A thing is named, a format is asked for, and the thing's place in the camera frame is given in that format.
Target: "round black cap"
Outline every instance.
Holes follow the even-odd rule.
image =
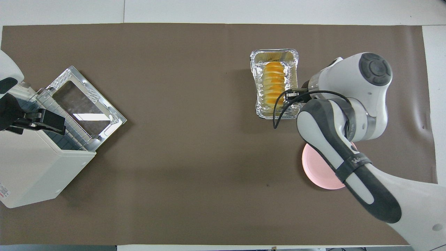
[[[392,79],[392,69],[387,61],[374,53],[364,53],[359,59],[359,71],[371,84],[387,85]]]

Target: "brown paper backdrop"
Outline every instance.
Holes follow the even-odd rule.
[[[128,119],[56,199],[0,205],[1,244],[406,244],[346,189],[308,181],[294,120],[256,116],[256,49],[297,49],[300,84],[338,56],[385,57],[388,128],[357,146],[435,181],[419,26],[6,26],[1,48],[36,90],[74,65]]]

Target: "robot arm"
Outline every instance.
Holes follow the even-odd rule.
[[[338,60],[315,75],[313,85],[310,80],[309,89],[316,87],[314,79],[318,79],[320,90],[335,90],[347,96],[348,102],[330,94],[318,94],[318,99],[305,104],[297,117],[299,133],[324,157],[363,207],[396,230],[415,250],[446,250],[446,188],[384,173],[350,143],[351,139],[380,136],[387,124],[384,99],[391,71],[383,85],[354,75],[360,86],[352,88],[348,85],[353,83],[344,81],[348,78],[339,77],[339,73],[354,74],[352,69],[361,72],[362,56],[357,54],[345,59],[345,64],[339,68],[336,66],[343,60]],[[367,130],[370,125],[375,125],[373,132]]]
[[[17,99],[8,93],[23,81],[23,73],[14,61],[0,50],[0,131],[22,134],[23,129],[50,130],[65,134],[65,118],[46,109],[24,111]]]
[[[0,99],[25,78],[14,61],[0,50]]]

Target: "sticker label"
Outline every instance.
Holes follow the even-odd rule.
[[[9,195],[9,190],[7,190],[7,188],[4,187],[4,186],[2,185],[2,183],[0,182],[0,196],[1,196],[2,198],[6,198],[6,197],[8,197],[8,195]]]

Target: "black strap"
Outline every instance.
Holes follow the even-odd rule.
[[[336,169],[336,176],[344,183],[345,180],[352,174],[358,167],[361,167],[367,163],[372,163],[365,154],[357,153],[348,157],[344,162]]]
[[[347,121],[344,126],[344,136],[348,141],[352,141],[356,133],[356,119],[353,107],[343,99],[335,98],[330,100],[335,102],[341,108],[341,111]]]

